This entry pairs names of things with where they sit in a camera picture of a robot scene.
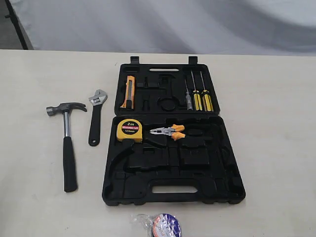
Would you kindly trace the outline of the yellow black screwdriver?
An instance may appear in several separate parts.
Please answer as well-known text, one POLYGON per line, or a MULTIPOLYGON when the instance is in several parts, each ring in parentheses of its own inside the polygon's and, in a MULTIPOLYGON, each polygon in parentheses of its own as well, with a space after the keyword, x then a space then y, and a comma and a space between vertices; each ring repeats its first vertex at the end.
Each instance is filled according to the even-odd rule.
POLYGON ((196 111, 201 111, 202 110, 202 104, 201 104, 201 98, 199 91, 196 89, 196 83, 195 83, 195 77, 193 74, 193 71, 191 71, 191 77, 192 77, 192 82, 193 82, 193 97, 194 97, 194 104, 195 104, 195 110, 196 111))
POLYGON ((203 85, 203 91, 201 94, 202 94, 204 110, 211 112, 211 111, 213 111, 213 105, 212 105, 210 93, 205 87, 202 71, 200 71, 200 78, 201 78, 202 85, 203 85))

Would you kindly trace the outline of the left yellow black screwdriver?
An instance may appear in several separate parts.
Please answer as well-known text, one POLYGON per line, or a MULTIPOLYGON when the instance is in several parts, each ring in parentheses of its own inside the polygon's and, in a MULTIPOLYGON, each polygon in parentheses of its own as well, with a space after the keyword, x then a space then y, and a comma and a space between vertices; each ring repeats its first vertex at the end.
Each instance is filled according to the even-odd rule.
POLYGON ((196 111, 201 111, 202 110, 202 104, 201 104, 201 98, 199 91, 196 89, 196 83, 195 83, 195 77, 193 74, 193 71, 191 71, 191 77, 192 77, 192 82, 193 82, 193 97, 194 97, 194 104, 195 104, 195 110, 196 111))

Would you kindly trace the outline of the electrical tape roll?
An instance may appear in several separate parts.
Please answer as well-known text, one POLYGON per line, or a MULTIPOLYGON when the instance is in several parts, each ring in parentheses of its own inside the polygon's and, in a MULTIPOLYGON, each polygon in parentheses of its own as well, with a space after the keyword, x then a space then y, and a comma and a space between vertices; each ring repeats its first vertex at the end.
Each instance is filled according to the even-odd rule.
POLYGON ((148 237, 182 237, 179 220, 172 214, 138 214, 132 217, 132 223, 142 225, 148 237))

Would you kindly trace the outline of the black stand pole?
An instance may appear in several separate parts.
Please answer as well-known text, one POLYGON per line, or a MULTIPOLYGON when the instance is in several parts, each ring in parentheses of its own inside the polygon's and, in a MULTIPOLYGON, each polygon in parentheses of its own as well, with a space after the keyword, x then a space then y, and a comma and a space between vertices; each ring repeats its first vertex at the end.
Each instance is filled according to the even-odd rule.
POLYGON ((16 34, 18 36, 18 39, 21 43, 21 46, 23 48, 23 50, 28 50, 28 46, 27 46, 27 43, 26 43, 26 40, 25 40, 25 37, 22 33, 22 30, 21 30, 21 27, 20 27, 20 24, 19 24, 19 19, 12 7, 12 4, 10 3, 9 0, 5 0, 5 4, 6 4, 6 7, 8 9, 8 14, 5 15, 5 18, 6 19, 10 19, 11 23, 13 24, 13 27, 16 31, 16 34))

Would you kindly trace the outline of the orange utility knife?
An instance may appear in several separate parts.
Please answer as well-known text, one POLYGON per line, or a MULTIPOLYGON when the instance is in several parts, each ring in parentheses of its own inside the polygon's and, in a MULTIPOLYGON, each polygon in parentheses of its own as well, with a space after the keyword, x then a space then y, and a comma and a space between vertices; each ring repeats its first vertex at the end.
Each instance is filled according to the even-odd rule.
POLYGON ((125 99, 120 108, 123 109, 134 109, 134 95, 135 95, 135 77, 127 76, 125 99))

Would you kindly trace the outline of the right yellow black screwdriver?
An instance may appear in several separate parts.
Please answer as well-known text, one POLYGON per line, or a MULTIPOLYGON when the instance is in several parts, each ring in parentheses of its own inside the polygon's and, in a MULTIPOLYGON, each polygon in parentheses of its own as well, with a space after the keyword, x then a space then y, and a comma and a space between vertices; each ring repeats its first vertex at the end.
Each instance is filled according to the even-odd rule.
POLYGON ((205 87, 202 71, 200 71, 200 78, 201 78, 202 85, 203 85, 203 91, 201 94, 202 94, 204 110, 211 112, 211 111, 213 111, 213 105, 212 105, 210 93, 205 87))

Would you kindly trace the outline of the adjustable wrench black handle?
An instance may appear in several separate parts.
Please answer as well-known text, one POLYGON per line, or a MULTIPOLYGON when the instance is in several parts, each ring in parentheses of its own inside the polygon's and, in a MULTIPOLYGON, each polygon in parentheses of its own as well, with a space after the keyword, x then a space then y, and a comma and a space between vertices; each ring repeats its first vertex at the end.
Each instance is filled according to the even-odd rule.
POLYGON ((101 110, 107 98, 107 93, 101 89, 96 90, 94 96, 89 98, 89 101, 93 105, 93 111, 89 130, 88 143, 90 146, 93 147, 97 146, 100 143, 101 110))

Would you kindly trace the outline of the claw hammer black grip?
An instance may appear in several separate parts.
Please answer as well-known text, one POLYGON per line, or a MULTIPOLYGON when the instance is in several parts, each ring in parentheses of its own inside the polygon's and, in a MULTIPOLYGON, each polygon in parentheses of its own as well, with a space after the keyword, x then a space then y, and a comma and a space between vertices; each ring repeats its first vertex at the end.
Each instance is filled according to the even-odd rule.
POLYGON ((61 103, 57 107, 46 108, 48 116, 54 116, 56 114, 63 115, 63 173, 64 192, 66 193, 71 193, 78 189, 75 153, 70 134, 70 114, 74 109, 87 112, 86 105, 78 102, 61 103))

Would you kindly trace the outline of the black plastic tool case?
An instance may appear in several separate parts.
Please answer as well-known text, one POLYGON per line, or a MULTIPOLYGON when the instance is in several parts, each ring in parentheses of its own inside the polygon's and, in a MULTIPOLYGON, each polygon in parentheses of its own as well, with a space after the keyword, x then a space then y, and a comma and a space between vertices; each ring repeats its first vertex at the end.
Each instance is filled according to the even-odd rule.
POLYGON ((147 202, 240 203, 246 196, 209 69, 195 56, 187 64, 142 64, 133 56, 119 71, 115 117, 112 121, 102 190, 109 206, 147 202), (196 111, 193 71, 202 110, 196 111), (205 111, 202 71, 213 111, 205 111), (134 109, 120 108, 127 76, 135 77, 134 109), (187 110, 186 86, 192 100, 187 110), (142 125, 143 140, 117 140, 117 126, 124 119, 142 125), (184 125, 185 138, 153 135, 150 130, 184 125))

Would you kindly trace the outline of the clear voltage tester screwdriver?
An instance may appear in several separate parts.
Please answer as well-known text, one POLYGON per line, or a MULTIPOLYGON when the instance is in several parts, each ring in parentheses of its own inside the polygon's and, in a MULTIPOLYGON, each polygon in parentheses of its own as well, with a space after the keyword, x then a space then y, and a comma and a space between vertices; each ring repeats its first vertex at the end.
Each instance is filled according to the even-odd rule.
POLYGON ((186 80, 184 80, 185 82, 185 86, 186 86, 186 92, 185 92, 185 98, 186 98, 186 103, 187 103, 187 110, 192 110, 192 100, 191 100, 191 96, 187 87, 187 82, 186 80))

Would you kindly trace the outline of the yellow tape measure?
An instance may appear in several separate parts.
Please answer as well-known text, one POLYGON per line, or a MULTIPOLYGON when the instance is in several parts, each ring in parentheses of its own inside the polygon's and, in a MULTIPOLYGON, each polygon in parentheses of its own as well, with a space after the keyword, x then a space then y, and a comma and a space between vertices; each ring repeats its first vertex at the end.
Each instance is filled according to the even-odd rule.
POLYGON ((122 120, 117 126, 117 140, 122 142, 125 139, 131 139, 136 143, 143 140, 141 123, 132 118, 122 120))

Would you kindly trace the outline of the orange handled pliers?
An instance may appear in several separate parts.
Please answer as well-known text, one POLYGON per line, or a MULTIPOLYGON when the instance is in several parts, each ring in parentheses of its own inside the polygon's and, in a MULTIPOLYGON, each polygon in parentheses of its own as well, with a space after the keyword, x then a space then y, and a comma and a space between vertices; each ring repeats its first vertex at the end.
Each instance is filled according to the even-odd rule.
POLYGON ((186 137, 186 135, 182 133, 182 131, 184 130, 184 125, 173 124, 171 127, 160 127, 151 129, 150 134, 170 136, 174 141, 177 141, 186 137))

